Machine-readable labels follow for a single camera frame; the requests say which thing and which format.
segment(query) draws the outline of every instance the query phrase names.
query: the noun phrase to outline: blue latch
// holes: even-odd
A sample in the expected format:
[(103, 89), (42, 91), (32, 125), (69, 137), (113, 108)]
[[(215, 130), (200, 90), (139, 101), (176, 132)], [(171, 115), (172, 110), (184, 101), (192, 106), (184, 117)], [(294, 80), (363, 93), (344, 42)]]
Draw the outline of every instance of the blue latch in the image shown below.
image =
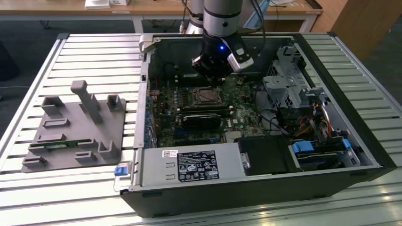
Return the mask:
[(342, 140), (342, 143), (343, 143), (346, 149), (350, 149), (350, 148), (351, 148), (351, 145), (350, 145), (350, 142), (348, 142), (347, 139), (343, 139), (343, 140)]
[(127, 169), (128, 169), (128, 166), (117, 166), (115, 168), (115, 176), (116, 177), (125, 176), (127, 175)]
[(291, 145), (292, 149), (294, 149), (294, 153), (298, 152), (312, 152), (314, 151), (314, 147), (310, 141), (296, 141), (292, 145)]

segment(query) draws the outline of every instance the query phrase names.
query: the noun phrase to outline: table leg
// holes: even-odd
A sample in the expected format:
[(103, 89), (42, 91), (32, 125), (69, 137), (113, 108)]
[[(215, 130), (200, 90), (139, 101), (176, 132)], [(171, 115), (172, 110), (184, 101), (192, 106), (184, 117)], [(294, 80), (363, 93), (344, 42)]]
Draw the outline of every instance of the table leg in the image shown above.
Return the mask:
[(136, 33), (144, 33), (143, 17), (141, 16), (132, 16), (131, 20), (132, 20), (135, 32)]
[(302, 23), (299, 32), (310, 32), (311, 31), (316, 16), (318, 16), (316, 14), (307, 16), (306, 20)]
[(49, 29), (50, 28), (48, 20), (40, 20), (38, 22), (40, 22), (40, 25), (42, 26), (44, 29)]

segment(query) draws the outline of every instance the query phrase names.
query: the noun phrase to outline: slotted metal surface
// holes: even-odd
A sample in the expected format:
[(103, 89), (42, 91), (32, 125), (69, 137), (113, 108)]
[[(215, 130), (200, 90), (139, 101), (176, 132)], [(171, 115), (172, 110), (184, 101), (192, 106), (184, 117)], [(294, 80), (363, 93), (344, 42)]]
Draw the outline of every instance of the slotted metal surface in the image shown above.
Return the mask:
[[(326, 34), (303, 36), (396, 165), (402, 166), (399, 105), (362, 65), (351, 61), (351, 55), (334, 38)], [(38, 108), (42, 98), (60, 95), (64, 102), (77, 101), (69, 84), (81, 79), (87, 80), (88, 91), (95, 93), (97, 100), (117, 93), (128, 101), (121, 161), (132, 160), (140, 71), (137, 40), (136, 34), (80, 34), (56, 42), (37, 76), (37, 84), (30, 88), (32, 96), (25, 100), (26, 109), (21, 107), (21, 114), (4, 135), (8, 138), (2, 138), (0, 143), (0, 225), (338, 226), (400, 223), (400, 168), (330, 198), (161, 219), (141, 219), (119, 198), (113, 189), (113, 166), (21, 173), (21, 161), (42, 115)], [(311, 70), (307, 71), (319, 86), (316, 76)]]

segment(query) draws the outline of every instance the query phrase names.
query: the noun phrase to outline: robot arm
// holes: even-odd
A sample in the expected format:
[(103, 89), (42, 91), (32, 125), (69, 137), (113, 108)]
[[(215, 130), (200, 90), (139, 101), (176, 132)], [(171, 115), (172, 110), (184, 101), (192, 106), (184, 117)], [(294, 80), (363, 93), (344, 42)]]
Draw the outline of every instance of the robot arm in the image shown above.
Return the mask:
[[(201, 52), (192, 60), (192, 68), (211, 81), (219, 81), (253, 64), (237, 33), (241, 5), (243, 0), (204, 0)], [(200, 24), (199, 18), (191, 21)]]

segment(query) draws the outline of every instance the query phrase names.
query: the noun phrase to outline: label sticker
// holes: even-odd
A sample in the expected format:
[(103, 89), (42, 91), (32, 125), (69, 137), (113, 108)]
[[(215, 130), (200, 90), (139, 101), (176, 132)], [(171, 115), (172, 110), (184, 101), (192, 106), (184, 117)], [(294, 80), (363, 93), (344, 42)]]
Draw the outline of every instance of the label sticker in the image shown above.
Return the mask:
[(112, 11), (112, 13), (116, 13), (116, 14), (129, 14), (129, 11)]
[(45, 148), (46, 149), (56, 149), (56, 148), (65, 148), (65, 147), (66, 147), (66, 145), (49, 145)]
[(176, 157), (177, 156), (177, 150), (164, 150), (161, 151), (161, 157), (168, 158), (168, 157)]
[(180, 182), (219, 179), (215, 151), (176, 153), (176, 155)]

